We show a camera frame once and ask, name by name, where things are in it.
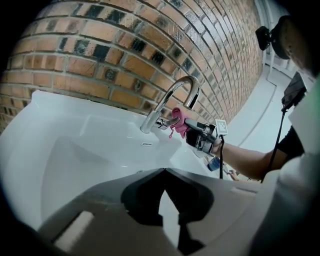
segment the forearm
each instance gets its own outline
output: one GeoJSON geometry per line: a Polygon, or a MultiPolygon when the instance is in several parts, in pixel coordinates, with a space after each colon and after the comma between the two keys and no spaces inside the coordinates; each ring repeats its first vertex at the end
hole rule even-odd
{"type": "MultiPolygon", "coordinates": [[[[213,154],[220,157],[220,147],[213,154]]],[[[265,153],[224,143],[222,154],[225,163],[251,179],[261,180],[266,174],[268,156],[265,153]]]]}

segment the faucet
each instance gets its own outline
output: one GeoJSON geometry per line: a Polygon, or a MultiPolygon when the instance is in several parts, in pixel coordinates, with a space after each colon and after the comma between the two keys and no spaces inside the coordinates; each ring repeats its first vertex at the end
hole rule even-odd
{"type": "Polygon", "coordinates": [[[193,109],[193,107],[198,101],[201,86],[199,81],[195,77],[188,75],[188,76],[181,77],[179,80],[175,81],[174,84],[169,88],[169,90],[162,97],[158,105],[154,109],[150,110],[143,124],[140,126],[140,130],[143,133],[145,134],[150,133],[151,128],[154,126],[162,130],[165,130],[169,126],[175,125],[176,123],[179,122],[180,120],[179,117],[175,117],[169,121],[165,121],[162,118],[160,118],[160,116],[161,116],[161,110],[164,108],[164,106],[166,105],[170,97],[175,93],[177,89],[179,89],[181,86],[185,84],[190,84],[191,89],[188,97],[183,103],[183,106],[185,106],[190,110],[193,109]]]}

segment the white sink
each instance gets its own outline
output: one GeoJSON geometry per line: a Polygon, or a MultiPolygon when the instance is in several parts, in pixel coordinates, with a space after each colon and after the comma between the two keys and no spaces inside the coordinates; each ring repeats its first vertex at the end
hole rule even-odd
{"type": "Polygon", "coordinates": [[[0,136],[0,174],[12,209],[37,229],[86,189],[155,168],[212,173],[178,133],[140,131],[145,116],[36,91],[0,136]]]}

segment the faucet spout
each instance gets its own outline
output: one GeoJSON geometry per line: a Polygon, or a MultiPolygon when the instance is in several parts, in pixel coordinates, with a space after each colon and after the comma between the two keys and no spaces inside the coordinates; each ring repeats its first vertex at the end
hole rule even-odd
{"type": "Polygon", "coordinates": [[[161,110],[167,104],[170,97],[175,93],[176,90],[178,90],[181,86],[186,84],[190,84],[191,89],[188,97],[183,103],[183,106],[190,110],[193,109],[193,107],[198,101],[201,86],[199,81],[195,77],[188,75],[175,81],[173,85],[169,88],[169,90],[165,93],[165,95],[162,97],[158,105],[154,109],[150,110],[149,114],[147,115],[143,124],[140,127],[140,130],[143,133],[148,134],[150,132],[151,128],[156,124],[157,120],[160,118],[161,110]]]}

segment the brick wall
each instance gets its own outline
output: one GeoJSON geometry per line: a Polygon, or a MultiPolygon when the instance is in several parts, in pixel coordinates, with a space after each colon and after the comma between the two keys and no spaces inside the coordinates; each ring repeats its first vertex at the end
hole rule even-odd
{"type": "MultiPolygon", "coordinates": [[[[253,0],[53,1],[21,35],[0,86],[0,132],[42,90],[146,114],[178,78],[202,96],[189,115],[228,122],[262,71],[253,0]]],[[[178,90],[163,116],[182,103],[178,90]]]]}

